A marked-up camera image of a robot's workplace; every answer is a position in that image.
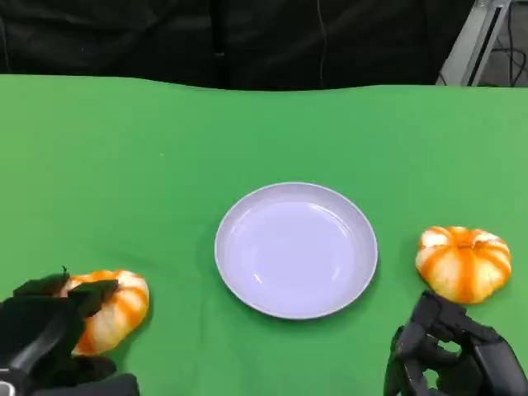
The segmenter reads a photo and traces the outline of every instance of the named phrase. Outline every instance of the plate rim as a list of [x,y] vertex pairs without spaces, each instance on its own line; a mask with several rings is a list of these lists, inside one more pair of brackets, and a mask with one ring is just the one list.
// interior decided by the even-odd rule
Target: plate rim
[[[327,312],[323,312],[323,313],[316,314],[316,315],[306,315],[306,316],[300,315],[300,316],[292,317],[292,316],[279,314],[277,312],[272,312],[272,311],[270,311],[268,309],[264,309],[262,307],[259,307],[257,304],[253,304],[253,303],[247,302],[227,282],[226,275],[224,274],[224,272],[222,271],[222,268],[219,265],[219,258],[218,258],[219,235],[220,235],[220,232],[221,232],[222,228],[224,227],[224,223],[227,221],[227,218],[229,217],[231,212],[233,212],[239,205],[242,204],[242,202],[244,202],[250,196],[254,196],[254,195],[258,194],[259,192],[267,190],[267,189],[270,189],[272,187],[278,187],[278,186],[284,186],[284,185],[286,185],[286,186],[292,186],[292,185],[296,185],[296,186],[310,186],[310,187],[320,188],[320,189],[323,189],[323,190],[325,190],[327,192],[330,192],[331,194],[334,194],[334,195],[340,197],[348,205],[350,205],[352,207],[352,209],[356,210],[357,213],[361,216],[361,218],[366,222],[367,228],[369,229],[371,237],[373,238],[374,247],[375,247],[375,249],[374,249],[374,265],[372,266],[372,270],[371,270],[371,272],[370,272],[370,274],[369,274],[369,276],[367,278],[367,282],[365,282],[363,287],[359,290],[359,292],[354,296],[353,299],[351,299],[350,301],[347,301],[344,304],[339,304],[339,305],[337,305],[337,307],[335,309],[328,310]],[[363,211],[354,202],[352,202],[350,199],[348,199],[346,196],[344,196],[340,192],[337,192],[337,191],[335,191],[335,190],[333,190],[331,188],[328,188],[326,186],[321,186],[319,184],[308,183],[308,182],[304,182],[304,181],[283,181],[283,182],[279,182],[279,183],[268,184],[266,186],[259,187],[256,190],[253,190],[253,191],[247,193],[245,196],[243,196],[242,198],[238,199],[233,205],[231,205],[229,207],[229,210],[227,212],[225,212],[224,217],[220,221],[219,226],[216,229],[216,234],[214,236],[214,263],[215,263],[216,268],[217,268],[217,270],[218,270],[218,272],[220,274],[220,277],[222,278],[222,281],[223,281],[224,285],[227,286],[229,291],[231,293],[233,293],[233,295],[235,297],[237,297],[237,299],[239,299],[242,303],[244,303],[248,307],[251,307],[252,309],[255,309],[256,311],[258,311],[260,313],[263,313],[263,314],[266,314],[268,316],[272,316],[272,317],[275,317],[275,318],[281,318],[281,319],[310,320],[310,319],[324,318],[326,316],[332,315],[332,314],[334,314],[336,312],[339,312],[339,311],[343,310],[348,305],[352,304],[354,301],[359,299],[361,297],[361,295],[363,295],[363,293],[365,292],[366,288],[370,286],[370,284],[372,283],[372,280],[374,279],[374,275],[376,273],[376,269],[378,267],[378,260],[379,260],[378,239],[376,237],[376,234],[375,234],[374,228],[372,227],[372,224],[370,223],[370,221],[366,217],[366,215],[363,213]]]

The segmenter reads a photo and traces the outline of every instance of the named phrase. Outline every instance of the black backdrop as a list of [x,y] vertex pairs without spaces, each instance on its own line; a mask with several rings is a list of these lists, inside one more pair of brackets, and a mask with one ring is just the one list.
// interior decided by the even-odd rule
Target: black backdrop
[[265,90],[430,84],[474,2],[319,1],[0,0],[0,70]]

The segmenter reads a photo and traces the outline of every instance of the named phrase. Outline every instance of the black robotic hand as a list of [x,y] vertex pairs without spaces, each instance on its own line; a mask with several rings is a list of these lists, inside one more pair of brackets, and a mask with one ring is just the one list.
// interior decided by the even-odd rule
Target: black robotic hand
[[117,280],[81,284],[58,297],[69,274],[30,280],[0,304],[0,396],[135,396],[133,375],[102,356],[72,356],[84,319],[97,313]]
[[[439,341],[459,344],[460,353],[446,351]],[[525,373],[507,341],[431,291],[397,330],[390,351],[384,396],[528,395]],[[425,370],[438,373],[438,389],[429,389]]]

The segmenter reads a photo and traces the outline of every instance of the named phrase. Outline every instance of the green table surface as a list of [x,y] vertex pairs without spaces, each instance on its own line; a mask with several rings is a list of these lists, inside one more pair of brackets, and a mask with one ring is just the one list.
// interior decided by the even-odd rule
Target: green table surface
[[[0,78],[0,291],[66,266],[147,279],[151,315],[111,353],[157,395],[379,395],[390,339],[425,285],[433,224],[505,238],[513,275],[469,312],[528,369],[528,91],[368,87],[221,92],[130,79]],[[214,238],[241,196],[328,186],[372,223],[367,291],[288,322],[238,301]]]

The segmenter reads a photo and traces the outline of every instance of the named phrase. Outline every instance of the decorative pumpkin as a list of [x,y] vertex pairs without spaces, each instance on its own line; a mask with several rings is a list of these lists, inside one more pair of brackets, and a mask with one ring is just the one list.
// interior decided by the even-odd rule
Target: decorative pumpkin
[[416,267],[439,295],[477,304],[504,286],[512,273],[510,249],[482,229],[431,227],[420,238]]
[[149,310],[147,282],[130,271],[95,271],[72,276],[61,295],[85,282],[117,279],[119,286],[99,312],[86,319],[86,330],[73,350],[75,355],[99,355],[113,349],[138,327]]

